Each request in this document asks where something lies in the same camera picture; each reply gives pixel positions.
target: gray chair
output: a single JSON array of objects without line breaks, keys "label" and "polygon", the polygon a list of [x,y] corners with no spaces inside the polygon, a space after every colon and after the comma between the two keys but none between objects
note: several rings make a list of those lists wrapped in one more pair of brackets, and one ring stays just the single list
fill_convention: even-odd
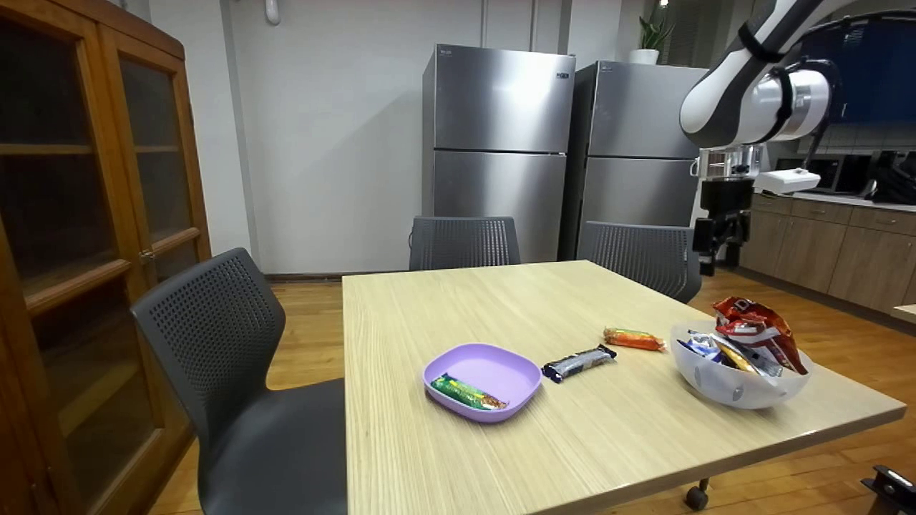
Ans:
[{"label": "gray chair", "polygon": [[410,270],[517,263],[511,219],[414,219]]},{"label": "gray chair", "polygon": [[203,512],[347,512],[344,382],[265,389],[285,316],[249,253],[186,270],[130,312],[199,439]]},{"label": "gray chair", "polygon": [[686,227],[586,222],[583,257],[680,305],[700,290],[700,267]]}]

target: table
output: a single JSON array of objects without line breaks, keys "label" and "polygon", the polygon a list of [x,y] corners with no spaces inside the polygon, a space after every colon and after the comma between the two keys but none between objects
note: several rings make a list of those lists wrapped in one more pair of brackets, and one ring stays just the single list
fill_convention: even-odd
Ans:
[{"label": "table", "polygon": [[596,346],[604,327],[706,316],[583,262],[344,279],[348,512],[540,512],[630,501],[903,416],[903,403],[815,370],[777,410],[706,403],[670,356],[614,363],[540,395],[501,428],[427,402],[421,370],[487,342],[545,363]]}]

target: stainless steel refrigerator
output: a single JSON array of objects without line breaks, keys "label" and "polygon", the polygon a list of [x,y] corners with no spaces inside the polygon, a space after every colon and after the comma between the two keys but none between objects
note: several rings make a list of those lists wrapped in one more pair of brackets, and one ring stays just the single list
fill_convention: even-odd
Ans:
[{"label": "stainless steel refrigerator", "polygon": [[576,76],[560,257],[586,222],[690,227],[696,147],[680,100],[704,70],[596,64]]},{"label": "stainless steel refrigerator", "polygon": [[422,214],[515,219],[520,262],[557,254],[576,61],[437,47],[422,71]]}]

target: wooden floor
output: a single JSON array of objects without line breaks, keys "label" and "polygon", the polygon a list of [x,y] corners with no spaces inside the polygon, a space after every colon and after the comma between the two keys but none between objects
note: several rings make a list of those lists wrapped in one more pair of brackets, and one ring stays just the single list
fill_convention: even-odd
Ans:
[{"label": "wooden floor", "polygon": [[[284,280],[275,287],[289,327],[268,385],[301,387],[344,375],[344,316],[337,280]],[[753,297],[784,316],[799,346],[820,366],[857,385],[916,403],[916,337],[910,330],[879,325],[846,310],[827,307],[799,290],[772,287],[757,279],[717,270],[704,280],[696,310],[709,312],[717,297]],[[714,476],[706,512],[769,515],[769,512],[868,512],[872,495],[857,485],[886,465],[916,479],[916,416],[820,445],[796,456],[764,462],[737,473]],[[198,446],[186,452],[169,486],[158,498],[158,515],[199,512],[193,489]],[[680,489],[659,492],[606,512],[690,512]]]}]

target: wall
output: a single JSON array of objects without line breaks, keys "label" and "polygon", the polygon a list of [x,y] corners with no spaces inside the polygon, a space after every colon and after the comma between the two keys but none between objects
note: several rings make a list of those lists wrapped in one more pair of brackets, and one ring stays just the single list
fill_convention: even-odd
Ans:
[{"label": "wall", "polygon": [[142,21],[152,17],[152,16],[148,16],[148,0],[109,0],[109,3],[115,3],[115,7],[120,7],[120,10],[125,10],[125,11],[130,11],[130,16],[136,16],[136,17],[142,17]]},{"label": "wall", "polygon": [[711,67],[757,0],[670,0],[660,64]]},{"label": "wall", "polygon": [[211,253],[252,247],[219,0],[148,0],[186,48]]},{"label": "wall", "polygon": [[639,11],[631,0],[281,0],[281,27],[265,27],[261,0],[222,7],[252,247],[275,274],[407,267],[435,43],[596,61],[631,47],[614,36]]}]

